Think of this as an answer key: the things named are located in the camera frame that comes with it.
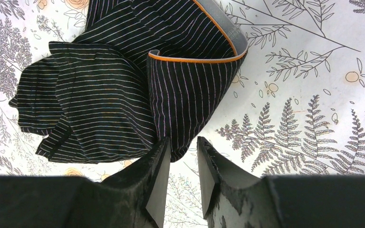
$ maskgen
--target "striped garment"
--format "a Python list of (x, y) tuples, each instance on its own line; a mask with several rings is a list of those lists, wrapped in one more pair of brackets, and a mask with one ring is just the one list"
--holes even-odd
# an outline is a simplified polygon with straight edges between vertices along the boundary
[(212, 0), (92, 0), (86, 31), (49, 50), (10, 101), (23, 132), (48, 135), (36, 154), (115, 162), (170, 137), (175, 162), (225, 95), (247, 40)]

